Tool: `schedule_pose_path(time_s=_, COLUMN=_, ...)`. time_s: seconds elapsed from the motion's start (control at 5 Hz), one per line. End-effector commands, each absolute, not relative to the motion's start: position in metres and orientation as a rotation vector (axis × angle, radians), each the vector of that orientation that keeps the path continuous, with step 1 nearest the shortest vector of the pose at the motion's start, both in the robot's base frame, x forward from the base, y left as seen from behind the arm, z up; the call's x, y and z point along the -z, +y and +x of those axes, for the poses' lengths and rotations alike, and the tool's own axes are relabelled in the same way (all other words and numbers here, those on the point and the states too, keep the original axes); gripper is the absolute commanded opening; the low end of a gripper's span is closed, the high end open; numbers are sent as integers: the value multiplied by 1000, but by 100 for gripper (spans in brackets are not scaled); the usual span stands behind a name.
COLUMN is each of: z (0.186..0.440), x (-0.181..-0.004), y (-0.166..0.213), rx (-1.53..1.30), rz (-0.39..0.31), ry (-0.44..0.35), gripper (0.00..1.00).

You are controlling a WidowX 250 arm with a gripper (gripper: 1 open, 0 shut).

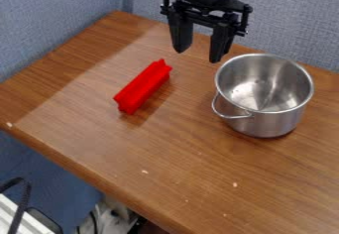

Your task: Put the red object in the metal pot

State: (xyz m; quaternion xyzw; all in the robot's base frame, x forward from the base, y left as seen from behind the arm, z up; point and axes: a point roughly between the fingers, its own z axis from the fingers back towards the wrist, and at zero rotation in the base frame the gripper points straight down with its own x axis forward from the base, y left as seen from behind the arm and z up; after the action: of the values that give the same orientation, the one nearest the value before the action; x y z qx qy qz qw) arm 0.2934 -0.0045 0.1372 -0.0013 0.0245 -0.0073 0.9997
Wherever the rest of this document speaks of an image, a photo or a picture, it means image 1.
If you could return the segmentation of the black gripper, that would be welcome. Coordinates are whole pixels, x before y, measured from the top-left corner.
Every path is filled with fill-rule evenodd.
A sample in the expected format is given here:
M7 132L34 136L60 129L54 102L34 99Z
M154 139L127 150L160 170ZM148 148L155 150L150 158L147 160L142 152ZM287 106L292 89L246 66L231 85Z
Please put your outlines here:
M235 35L248 33L248 20L254 7L240 0L163 0L162 14L167 15L172 47L182 54L192 45L194 23L214 28L210 62L216 63L228 53Z

